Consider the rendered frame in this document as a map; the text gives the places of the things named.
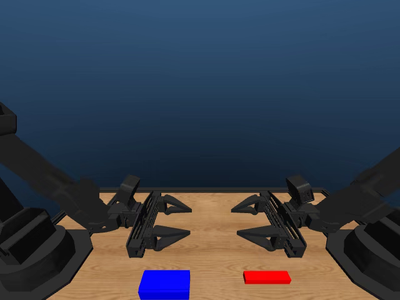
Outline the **blue hollow socket block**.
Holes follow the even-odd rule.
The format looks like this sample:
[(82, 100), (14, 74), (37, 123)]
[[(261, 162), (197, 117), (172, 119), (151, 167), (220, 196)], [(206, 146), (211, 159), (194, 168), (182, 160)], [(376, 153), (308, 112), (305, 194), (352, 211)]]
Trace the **blue hollow socket block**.
[(145, 270), (138, 288), (140, 300), (189, 300), (190, 270)]

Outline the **thin red peg bar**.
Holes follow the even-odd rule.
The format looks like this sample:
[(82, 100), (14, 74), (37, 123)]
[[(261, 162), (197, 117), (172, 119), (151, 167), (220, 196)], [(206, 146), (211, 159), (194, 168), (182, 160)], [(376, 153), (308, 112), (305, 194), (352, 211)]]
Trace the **thin red peg bar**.
[(243, 271), (245, 284), (290, 284), (287, 271)]

